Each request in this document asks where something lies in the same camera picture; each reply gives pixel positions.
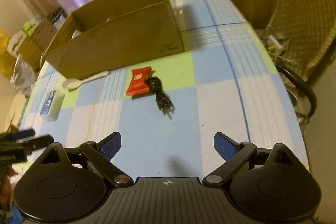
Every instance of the gray ribbed plate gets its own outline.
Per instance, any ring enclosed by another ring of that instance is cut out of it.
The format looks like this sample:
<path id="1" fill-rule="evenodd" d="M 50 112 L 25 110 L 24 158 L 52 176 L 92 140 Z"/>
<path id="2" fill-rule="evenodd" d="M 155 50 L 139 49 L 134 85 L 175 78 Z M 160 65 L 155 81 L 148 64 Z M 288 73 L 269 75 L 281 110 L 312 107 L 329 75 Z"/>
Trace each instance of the gray ribbed plate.
<path id="1" fill-rule="evenodd" d="M 24 224 L 33 222 L 25 220 Z M 75 224 L 257 224 L 238 212 L 224 192 L 203 187 L 197 178 L 139 178 L 112 191 L 94 213 Z"/>

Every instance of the red snack package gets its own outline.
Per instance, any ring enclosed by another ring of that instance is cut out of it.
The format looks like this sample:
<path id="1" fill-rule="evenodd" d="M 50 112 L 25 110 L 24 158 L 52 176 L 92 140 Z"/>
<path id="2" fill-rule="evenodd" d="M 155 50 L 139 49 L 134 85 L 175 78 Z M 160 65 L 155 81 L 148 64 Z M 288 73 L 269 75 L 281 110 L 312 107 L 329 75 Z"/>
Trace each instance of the red snack package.
<path id="1" fill-rule="evenodd" d="M 132 80 L 126 91 L 126 96 L 133 96 L 149 92 L 149 86 L 145 83 L 151 73 L 152 68 L 146 67 L 132 70 Z"/>

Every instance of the plastic spoon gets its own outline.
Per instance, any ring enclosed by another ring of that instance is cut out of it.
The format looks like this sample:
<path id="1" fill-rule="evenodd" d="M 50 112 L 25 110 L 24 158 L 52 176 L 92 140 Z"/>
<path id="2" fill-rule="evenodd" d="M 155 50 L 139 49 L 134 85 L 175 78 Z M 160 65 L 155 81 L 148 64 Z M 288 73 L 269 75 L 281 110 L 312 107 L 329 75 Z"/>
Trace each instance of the plastic spoon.
<path id="1" fill-rule="evenodd" d="M 86 82 L 89 82 L 89 81 L 92 81 L 92 80 L 96 80 L 98 78 L 101 78 L 101 77 L 104 77 L 104 76 L 108 76 L 110 72 L 108 70 L 105 70 L 105 71 L 102 71 L 100 73 L 97 73 L 96 75 L 93 75 L 91 77 L 88 77 L 86 79 L 83 79 L 83 80 L 78 80 L 78 79 L 75 79 L 75 78 L 70 78 L 70 79 L 67 79 L 63 82 L 62 84 L 62 87 L 64 89 L 76 89 L 76 88 L 79 88 L 82 84 L 86 83 Z"/>

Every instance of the coiled black cable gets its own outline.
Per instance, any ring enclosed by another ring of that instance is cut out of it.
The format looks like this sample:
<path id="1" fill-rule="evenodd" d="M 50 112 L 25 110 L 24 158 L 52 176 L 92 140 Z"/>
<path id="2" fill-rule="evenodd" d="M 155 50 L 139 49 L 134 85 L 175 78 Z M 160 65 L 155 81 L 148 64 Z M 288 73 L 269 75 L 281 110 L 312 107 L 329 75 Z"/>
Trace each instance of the coiled black cable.
<path id="1" fill-rule="evenodd" d="M 174 111 L 174 106 L 168 96 L 163 92 L 162 82 L 158 77 L 150 77 L 147 81 L 149 89 L 156 95 L 156 103 L 164 115 Z"/>

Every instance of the table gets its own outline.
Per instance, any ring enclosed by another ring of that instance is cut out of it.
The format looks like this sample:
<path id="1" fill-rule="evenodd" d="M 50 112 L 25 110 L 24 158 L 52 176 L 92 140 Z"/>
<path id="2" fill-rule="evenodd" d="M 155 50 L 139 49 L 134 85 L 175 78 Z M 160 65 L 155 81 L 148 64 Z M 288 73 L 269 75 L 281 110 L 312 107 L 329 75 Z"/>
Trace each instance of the table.
<path id="1" fill-rule="evenodd" d="M 111 71 L 68 92 L 64 77 L 42 68 L 21 128 L 51 134 L 65 147 L 100 141 L 119 131 L 112 162 L 133 179 L 206 174 L 224 163 L 213 148 L 216 132 L 260 148 L 285 143 L 308 168 L 300 127 L 275 66 L 252 27 L 230 0 L 174 0 L 186 51 Z M 131 69 L 151 66 L 170 96 L 172 120 L 155 96 L 125 96 Z M 65 93 L 56 122 L 39 115 L 46 94 Z M 41 152 L 35 152 L 30 162 Z"/>

